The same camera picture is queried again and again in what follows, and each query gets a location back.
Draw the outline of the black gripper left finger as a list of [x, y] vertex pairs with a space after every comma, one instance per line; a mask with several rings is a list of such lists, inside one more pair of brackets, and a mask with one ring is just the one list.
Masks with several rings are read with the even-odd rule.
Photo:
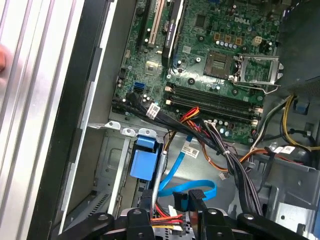
[[118, 218], [98, 212], [57, 236], [58, 240], [152, 240], [153, 227], [145, 208], [126, 208]]

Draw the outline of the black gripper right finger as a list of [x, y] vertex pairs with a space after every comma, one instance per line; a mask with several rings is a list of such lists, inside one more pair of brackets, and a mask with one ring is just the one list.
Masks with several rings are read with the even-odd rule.
[[236, 219], [222, 210], [207, 207], [201, 189], [188, 191], [188, 216], [197, 240], [318, 240], [297, 227], [295, 231], [267, 218], [264, 213], [245, 211]]

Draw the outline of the person's hand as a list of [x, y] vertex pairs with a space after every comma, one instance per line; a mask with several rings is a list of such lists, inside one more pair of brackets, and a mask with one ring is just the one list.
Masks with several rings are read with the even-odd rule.
[[12, 67], [13, 52], [5, 45], [0, 45], [0, 73], [8, 71]]

